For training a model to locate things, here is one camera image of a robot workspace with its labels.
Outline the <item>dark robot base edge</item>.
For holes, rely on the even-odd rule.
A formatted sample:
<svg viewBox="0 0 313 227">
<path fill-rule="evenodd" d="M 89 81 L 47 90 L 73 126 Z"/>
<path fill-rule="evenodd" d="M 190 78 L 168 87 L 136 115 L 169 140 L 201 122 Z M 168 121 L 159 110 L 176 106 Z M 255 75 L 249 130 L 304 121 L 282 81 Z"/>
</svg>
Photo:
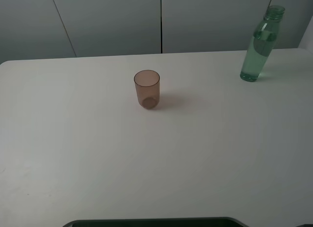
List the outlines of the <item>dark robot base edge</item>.
<svg viewBox="0 0 313 227">
<path fill-rule="evenodd" d="M 76 220 L 67 227 L 244 227 L 242 222 L 229 217 Z"/>
</svg>

